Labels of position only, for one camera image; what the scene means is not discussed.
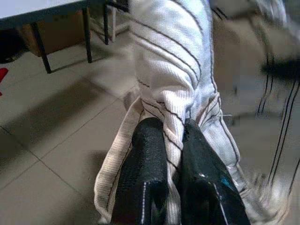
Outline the red cloth garment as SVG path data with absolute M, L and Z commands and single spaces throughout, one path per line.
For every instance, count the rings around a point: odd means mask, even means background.
M 6 77 L 9 70 L 5 67 L 0 68 L 0 84 L 2 83 L 3 79 Z

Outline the brown cardboard box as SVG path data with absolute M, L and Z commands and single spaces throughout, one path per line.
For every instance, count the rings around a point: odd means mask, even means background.
M 81 11 L 68 15 L 54 15 L 37 22 L 46 54 L 71 47 L 85 40 L 83 15 Z M 34 55 L 40 57 L 37 41 L 30 24 L 17 29 L 26 46 Z

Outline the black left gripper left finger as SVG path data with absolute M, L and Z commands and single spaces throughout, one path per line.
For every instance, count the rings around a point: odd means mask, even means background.
M 168 186 L 162 122 L 139 122 L 131 144 L 120 171 L 112 225 L 164 225 Z

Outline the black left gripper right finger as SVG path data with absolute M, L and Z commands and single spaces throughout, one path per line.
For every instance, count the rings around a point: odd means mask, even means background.
M 187 120 L 181 154 L 182 225 L 251 225 L 222 160 L 193 120 Z

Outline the cream jacket with dark stitching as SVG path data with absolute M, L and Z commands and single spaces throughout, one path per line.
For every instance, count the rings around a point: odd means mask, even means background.
M 251 225 L 300 225 L 300 0 L 130 0 L 138 89 L 97 174 L 98 225 L 112 225 L 136 126 L 163 124 L 164 225 L 181 223 L 184 128 L 225 164 Z

